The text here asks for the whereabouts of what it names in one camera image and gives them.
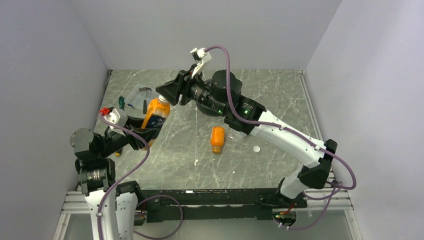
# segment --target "bottle label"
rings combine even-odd
[[[147,124],[146,124],[146,129],[148,128],[157,128],[157,127],[161,127],[164,122],[165,122],[166,118],[158,116],[158,115],[152,115],[150,116],[150,119],[148,120]]]

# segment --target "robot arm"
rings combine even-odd
[[[211,80],[204,81],[200,71],[205,62],[202,57],[206,59],[206,62],[210,61],[211,57],[204,54],[204,48],[196,50],[195,48],[191,53],[198,63],[192,65],[188,71],[180,71],[174,80],[158,86],[156,92],[172,105],[179,103],[184,106],[194,100],[203,114],[211,117],[225,117],[224,122],[230,128],[267,140],[293,154],[302,162],[302,167],[289,177],[283,178],[278,186],[279,194],[287,201],[295,199],[308,188],[322,189],[330,174],[333,157],[319,149],[323,148],[335,153],[337,143],[331,139],[323,142],[305,135],[278,119],[260,103],[241,95],[243,84],[231,73],[230,94],[237,114],[245,120],[276,123],[281,125],[281,128],[241,122],[234,116],[229,106],[225,70],[215,72]],[[298,135],[307,138],[316,146],[312,147]]]

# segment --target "small orange bottle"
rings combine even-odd
[[[220,154],[224,145],[225,129],[222,126],[214,126],[210,135],[210,145],[212,145],[212,153]]]

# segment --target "red connector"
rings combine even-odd
[[[111,110],[107,107],[102,108],[100,111],[98,111],[99,114],[101,114],[102,116],[107,115],[111,112]]]

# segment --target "white bottle cap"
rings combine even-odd
[[[157,98],[158,100],[159,100],[159,102],[161,102],[162,104],[169,104],[169,102],[167,101],[167,99],[164,97],[164,96],[162,96],[162,95],[159,95],[159,97]]]
[[[259,153],[260,150],[261,150],[261,148],[259,146],[253,147],[253,152],[255,152],[255,153]]]

